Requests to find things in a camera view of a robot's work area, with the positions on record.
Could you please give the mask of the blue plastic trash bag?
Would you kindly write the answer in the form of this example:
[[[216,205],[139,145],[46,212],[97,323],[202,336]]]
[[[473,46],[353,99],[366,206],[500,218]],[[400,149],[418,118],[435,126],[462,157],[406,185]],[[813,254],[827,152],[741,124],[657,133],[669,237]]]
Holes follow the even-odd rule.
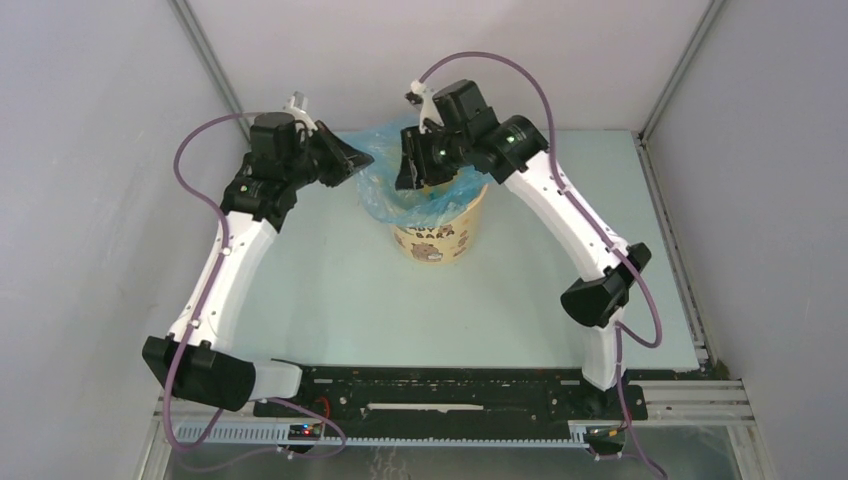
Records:
[[[464,167],[449,182],[420,190],[397,190],[401,163],[401,130],[418,125],[416,114],[402,114],[386,123],[342,132],[339,137],[374,162],[354,176],[360,204],[375,220],[402,227],[435,227],[466,211],[490,184],[488,177]]]

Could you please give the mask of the yellow capybara trash bin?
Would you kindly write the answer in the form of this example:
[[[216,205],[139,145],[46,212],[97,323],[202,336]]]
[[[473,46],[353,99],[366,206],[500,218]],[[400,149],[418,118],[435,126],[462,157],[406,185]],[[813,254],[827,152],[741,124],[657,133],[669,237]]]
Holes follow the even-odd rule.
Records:
[[[446,265],[467,253],[475,239],[480,224],[482,193],[472,201],[465,212],[449,223],[435,227],[402,227],[385,224],[398,248],[408,258],[428,265]]]

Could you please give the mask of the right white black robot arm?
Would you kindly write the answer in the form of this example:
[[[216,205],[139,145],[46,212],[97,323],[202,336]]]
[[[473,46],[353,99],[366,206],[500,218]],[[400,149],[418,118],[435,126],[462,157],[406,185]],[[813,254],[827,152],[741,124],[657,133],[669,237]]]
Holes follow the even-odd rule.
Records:
[[[586,332],[583,408],[596,418],[610,416],[622,403],[616,385],[624,373],[615,324],[651,259],[650,249],[630,244],[610,229],[554,160],[553,147],[540,130],[522,115],[498,119],[475,82],[459,80],[436,91],[415,80],[406,99],[418,106],[419,120],[400,133],[396,189],[445,184],[459,169],[472,167],[537,215],[579,275],[562,294],[561,304]]]

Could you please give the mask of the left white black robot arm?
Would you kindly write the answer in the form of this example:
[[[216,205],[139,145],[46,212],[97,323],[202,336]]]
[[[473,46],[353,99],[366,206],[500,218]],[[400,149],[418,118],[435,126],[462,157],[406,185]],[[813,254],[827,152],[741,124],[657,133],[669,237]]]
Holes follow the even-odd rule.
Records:
[[[315,182],[337,187],[374,159],[323,122],[284,112],[256,115],[249,145],[221,201],[201,198],[218,220],[210,254],[186,307],[165,336],[145,341],[142,358],[169,398],[238,411],[277,397],[299,417],[314,408],[315,388],[297,364],[233,354],[240,311],[298,191]]]

